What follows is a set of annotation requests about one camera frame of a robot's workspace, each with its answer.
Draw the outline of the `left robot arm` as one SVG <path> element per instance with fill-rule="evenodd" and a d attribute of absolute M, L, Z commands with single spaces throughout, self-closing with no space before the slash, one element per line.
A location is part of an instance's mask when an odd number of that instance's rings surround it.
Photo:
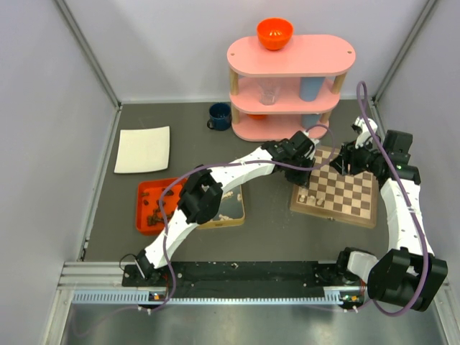
<path fill-rule="evenodd" d="M 291 183 L 305 185 L 314 166 L 317 139 L 306 131 L 289 139 L 268 141 L 248 155 L 226 164 L 201 165 L 173 181 L 160 195 L 164 221 L 160 235 L 135 259 L 138 276 L 148 285 L 162 279 L 164 266 L 192 230 L 209 222 L 231 189 L 278 170 Z"/>

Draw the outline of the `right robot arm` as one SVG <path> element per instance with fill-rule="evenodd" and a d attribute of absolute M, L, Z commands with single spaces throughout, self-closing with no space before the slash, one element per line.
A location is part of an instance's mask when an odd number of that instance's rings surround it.
<path fill-rule="evenodd" d="M 372 146 L 366 129 L 353 127 L 358 137 L 345 142 L 330 166 L 341 175 L 368 172 L 376 178 L 384 201 L 388 226 L 388 252 L 381 259 L 347 247 L 337 260 L 335 273 L 343 284 L 361 278 L 369 298 L 425 311 L 448 274 L 446 261 L 435 258 L 425 236 L 420 212 L 420 173 L 409 163 L 412 134 L 389 130 L 382 148 Z"/>

